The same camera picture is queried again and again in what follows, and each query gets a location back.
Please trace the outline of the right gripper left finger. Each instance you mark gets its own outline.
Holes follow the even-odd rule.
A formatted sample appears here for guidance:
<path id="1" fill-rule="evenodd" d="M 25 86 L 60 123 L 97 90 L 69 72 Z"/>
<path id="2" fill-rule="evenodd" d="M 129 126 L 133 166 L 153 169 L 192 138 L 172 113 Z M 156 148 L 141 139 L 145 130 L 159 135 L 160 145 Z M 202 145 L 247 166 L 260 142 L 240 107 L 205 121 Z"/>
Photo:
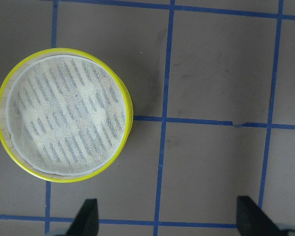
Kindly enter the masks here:
<path id="1" fill-rule="evenodd" d="M 86 199 L 65 235 L 96 236 L 98 232 L 99 216 L 97 199 Z"/>

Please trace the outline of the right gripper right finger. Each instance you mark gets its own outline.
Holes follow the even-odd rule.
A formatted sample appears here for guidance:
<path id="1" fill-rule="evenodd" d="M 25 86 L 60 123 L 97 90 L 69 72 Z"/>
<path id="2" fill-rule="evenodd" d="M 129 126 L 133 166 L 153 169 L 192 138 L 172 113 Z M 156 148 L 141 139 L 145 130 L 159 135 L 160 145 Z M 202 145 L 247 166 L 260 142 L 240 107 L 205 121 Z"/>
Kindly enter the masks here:
<path id="1" fill-rule="evenodd" d="M 283 235 L 249 196 L 236 199 L 236 227 L 241 236 Z"/>

